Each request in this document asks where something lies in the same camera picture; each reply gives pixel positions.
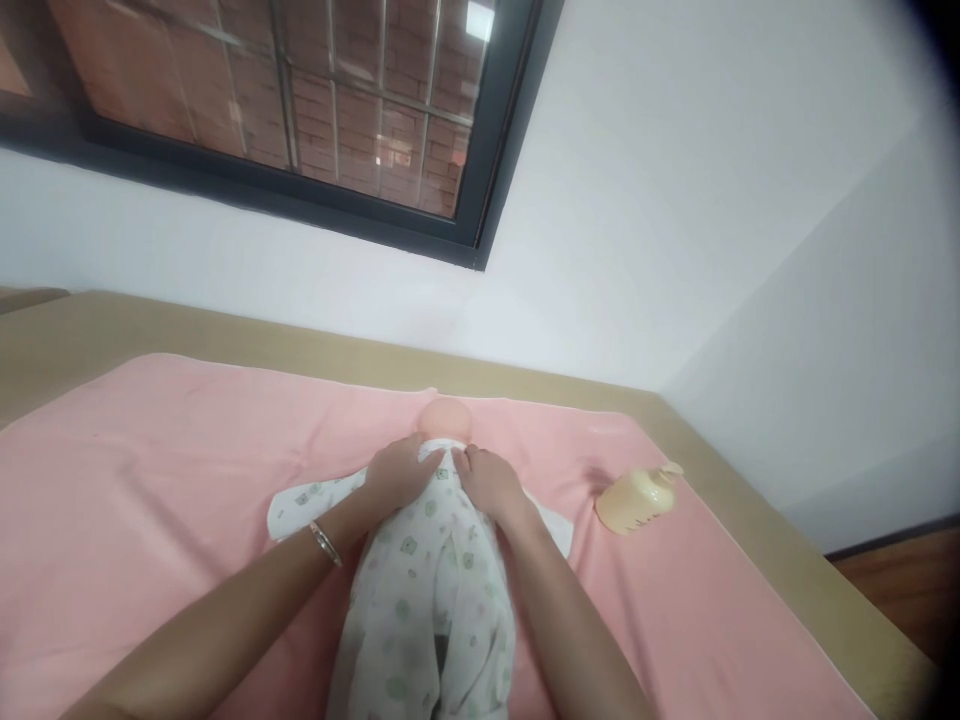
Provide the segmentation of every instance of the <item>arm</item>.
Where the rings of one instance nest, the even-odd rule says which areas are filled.
[[[419,446],[412,435],[381,450],[366,484],[318,520],[341,554],[423,491],[443,454],[420,464]],[[309,528],[295,533],[168,621],[61,720],[207,717],[332,569]]]
[[[630,664],[513,468],[473,445],[453,457],[474,505],[497,522],[513,550],[533,646],[560,716],[654,718]]]

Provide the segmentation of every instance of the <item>baby doll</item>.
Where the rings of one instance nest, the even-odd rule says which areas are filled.
[[[463,403],[440,398],[417,429],[425,438],[421,461],[447,452],[423,494],[371,534],[326,716],[506,718],[516,640],[506,572],[493,524],[470,502],[449,452],[470,442],[473,419]],[[278,494],[271,536],[308,524],[359,487],[364,473]],[[572,524],[540,511],[567,555]]]

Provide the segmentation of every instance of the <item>hand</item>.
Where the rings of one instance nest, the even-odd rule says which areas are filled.
[[[442,449],[434,450],[422,463],[417,460],[422,444],[423,436],[414,433],[390,443],[370,461],[364,487],[370,488],[370,492],[384,503],[387,514],[420,497],[430,482],[430,476],[440,467]]]
[[[516,471],[496,453],[470,445],[466,451],[454,448],[452,454],[467,496],[498,525],[530,504]]]

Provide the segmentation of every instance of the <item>window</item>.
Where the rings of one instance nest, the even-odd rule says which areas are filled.
[[[482,270],[562,0],[5,0],[0,142]]]

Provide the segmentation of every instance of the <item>wooden bed frame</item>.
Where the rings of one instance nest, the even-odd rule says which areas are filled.
[[[913,717],[933,666],[658,395],[207,310],[88,292],[0,315],[0,428],[147,353],[391,390],[436,387],[632,416],[675,462],[851,687]]]

